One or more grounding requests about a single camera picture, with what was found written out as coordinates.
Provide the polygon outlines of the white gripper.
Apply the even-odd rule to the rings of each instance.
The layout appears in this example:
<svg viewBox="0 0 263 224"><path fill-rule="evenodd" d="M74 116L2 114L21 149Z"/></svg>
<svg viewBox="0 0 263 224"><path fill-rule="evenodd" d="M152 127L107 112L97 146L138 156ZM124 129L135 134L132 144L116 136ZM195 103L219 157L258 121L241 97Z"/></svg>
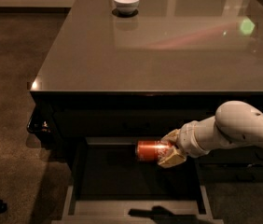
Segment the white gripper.
<svg viewBox="0 0 263 224"><path fill-rule="evenodd" d="M161 138L162 142L169 142L183 150L183 152L191 157L198 158L208 154L197 142L195 137L195 128L197 121L191 121L184 124L180 130L174 129ZM170 147L163 158L158 161L158 166L162 168L171 168L184 163L187 156L176 147Z"/></svg>

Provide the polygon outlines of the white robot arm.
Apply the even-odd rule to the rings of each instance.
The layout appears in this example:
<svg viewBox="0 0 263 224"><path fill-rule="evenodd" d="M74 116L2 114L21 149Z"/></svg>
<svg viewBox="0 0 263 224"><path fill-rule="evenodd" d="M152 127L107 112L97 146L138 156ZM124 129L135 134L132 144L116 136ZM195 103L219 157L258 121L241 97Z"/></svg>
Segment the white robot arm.
<svg viewBox="0 0 263 224"><path fill-rule="evenodd" d="M158 161L158 166L171 168L217 149L256 146L263 148L263 113L241 101L219 106L215 115L191 121L167 133L162 141L173 146Z"/></svg>

